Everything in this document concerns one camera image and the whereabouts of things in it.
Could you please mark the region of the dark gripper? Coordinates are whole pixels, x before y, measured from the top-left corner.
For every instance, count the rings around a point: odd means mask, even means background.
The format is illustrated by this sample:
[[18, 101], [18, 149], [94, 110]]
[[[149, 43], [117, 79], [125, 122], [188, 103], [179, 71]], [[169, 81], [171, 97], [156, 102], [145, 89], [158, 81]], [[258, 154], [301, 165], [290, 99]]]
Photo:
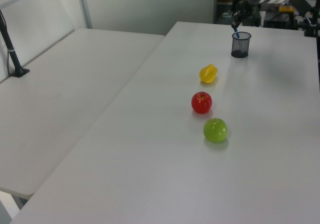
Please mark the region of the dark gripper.
[[232, 16], [232, 28], [238, 28], [239, 25], [247, 26], [248, 25], [248, 15], [252, 12], [252, 6], [247, 0], [240, 0], [236, 7], [235, 13]]

